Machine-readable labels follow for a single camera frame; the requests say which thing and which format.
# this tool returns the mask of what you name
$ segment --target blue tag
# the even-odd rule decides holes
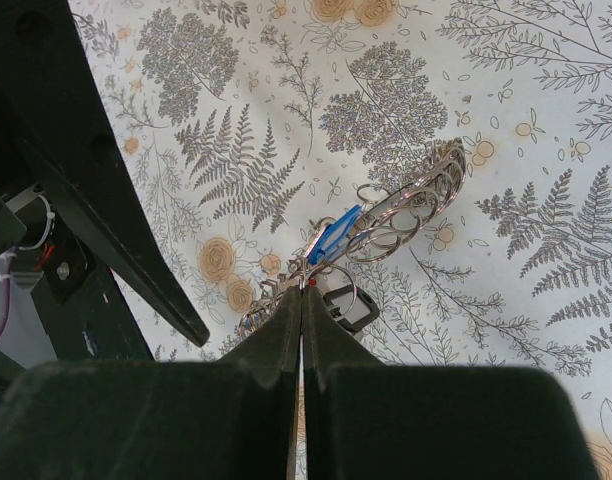
[[[308,256],[308,263],[317,265],[322,258],[334,258],[339,251],[346,247],[348,239],[346,235],[353,228],[355,222],[362,214],[362,209],[359,205],[355,205],[346,212],[339,220],[332,225],[326,227],[324,234],[313,247]]]

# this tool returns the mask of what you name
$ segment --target tablecloth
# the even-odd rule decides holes
[[[612,480],[612,4],[71,8],[160,249],[211,331],[195,348],[123,286],[158,360],[228,352],[309,220],[462,137],[456,202],[383,262],[340,263],[381,307],[362,343],[388,364],[552,373]],[[303,422],[299,438],[303,474]]]

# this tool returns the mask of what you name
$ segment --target botanical print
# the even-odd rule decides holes
[[[602,402],[600,418],[603,433],[602,444],[598,445],[589,441],[588,448],[602,480],[612,480],[612,401],[608,398]]]
[[[92,15],[73,15],[80,38],[86,42],[98,58],[110,57],[113,62],[119,55],[119,42],[114,33],[108,29],[106,20],[95,21]]]
[[[198,120],[192,128],[189,124],[176,133],[175,138],[182,145],[182,154],[186,155],[186,167],[192,165],[190,177],[196,177],[195,188],[217,182],[205,190],[200,206],[221,200],[213,212],[215,220],[229,213],[251,215],[255,231],[263,221],[270,219],[270,231],[274,233],[286,223],[284,211],[304,185],[301,182],[290,188],[283,187],[297,163],[299,150],[286,165],[275,166],[275,137],[269,119],[264,143],[254,153],[251,143],[255,137],[249,110],[250,106],[246,105],[233,128],[231,107],[228,107],[218,131],[215,129],[217,111],[213,110],[203,128]]]
[[[508,258],[541,243],[520,277],[548,263],[556,268],[545,274],[533,288],[533,296],[580,284],[601,287],[554,312],[548,323],[574,318],[609,317],[612,312],[612,198],[609,166],[593,180],[581,208],[569,203],[573,171],[566,170],[555,181],[548,197],[537,202],[535,186],[529,183],[521,197],[512,188],[503,197],[493,196],[477,205],[491,220],[499,223],[497,235],[510,237]]]
[[[211,332],[196,348],[122,285],[155,358],[231,351],[309,221],[461,137],[450,208],[392,257],[338,262],[381,308],[359,340],[388,364],[552,374],[612,480],[609,3],[72,0],[153,234]]]
[[[279,86],[290,86],[297,92],[300,102],[305,103],[304,105],[299,102],[291,102],[284,105],[284,109],[296,115],[302,125],[310,130],[308,148],[308,155],[310,155],[313,149],[313,110],[319,108],[324,93],[321,78],[319,75],[310,79],[306,77],[306,72],[311,66],[308,53],[304,53],[299,60],[293,60],[290,55],[293,48],[286,33],[280,35],[275,27],[268,25],[262,31],[261,42],[273,47],[277,52],[278,56],[273,57],[273,66],[288,71],[287,75],[279,77]]]
[[[205,25],[194,13],[178,23],[170,8],[157,10],[146,22],[137,48],[148,50],[143,72],[162,84],[159,114],[173,125],[195,115],[201,90],[219,98],[239,58],[224,25]]]
[[[236,27],[246,28],[250,23],[250,17],[247,15],[248,5],[244,2],[236,0],[233,4],[218,0],[194,0],[195,8],[201,9],[204,15],[210,15],[211,13],[217,13],[222,23],[233,23]]]
[[[256,272],[259,262],[247,260],[246,252],[256,246],[255,241],[246,240],[245,227],[236,214],[228,219],[228,238],[197,243],[197,263],[190,267],[194,301],[214,322],[225,323],[218,302],[241,316],[255,300],[255,285],[262,272]]]
[[[437,30],[470,48],[466,59],[495,71],[532,65],[544,89],[596,92],[612,82],[612,6],[581,0],[457,0]],[[579,102],[587,138],[612,135],[612,96]]]
[[[446,125],[446,107],[426,91],[425,65],[395,42],[371,47],[348,65],[357,90],[330,98],[321,128],[331,152],[364,150],[368,177],[395,191],[427,167],[426,142]]]

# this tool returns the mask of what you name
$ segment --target purple wire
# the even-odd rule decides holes
[[[8,316],[10,314],[10,272],[13,264],[13,257],[10,256],[6,259],[6,278],[4,278],[4,299],[2,303],[2,316],[0,319],[0,337],[6,329],[8,323]]]

